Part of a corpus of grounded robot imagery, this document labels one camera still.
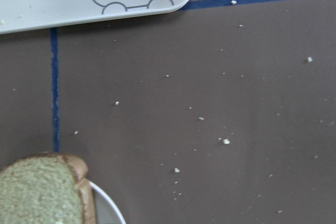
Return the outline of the bread slice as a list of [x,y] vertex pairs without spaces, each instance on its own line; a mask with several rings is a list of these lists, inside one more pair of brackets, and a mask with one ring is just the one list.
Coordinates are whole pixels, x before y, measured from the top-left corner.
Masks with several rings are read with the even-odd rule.
[[16,160],[1,169],[1,223],[96,223],[87,173],[70,154]]

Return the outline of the white round plate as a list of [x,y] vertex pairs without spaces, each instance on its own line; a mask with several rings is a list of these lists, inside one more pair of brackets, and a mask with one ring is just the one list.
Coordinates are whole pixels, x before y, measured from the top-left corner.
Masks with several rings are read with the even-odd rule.
[[121,211],[111,197],[94,182],[89,183],[93,192],[97,223],[126,224]]

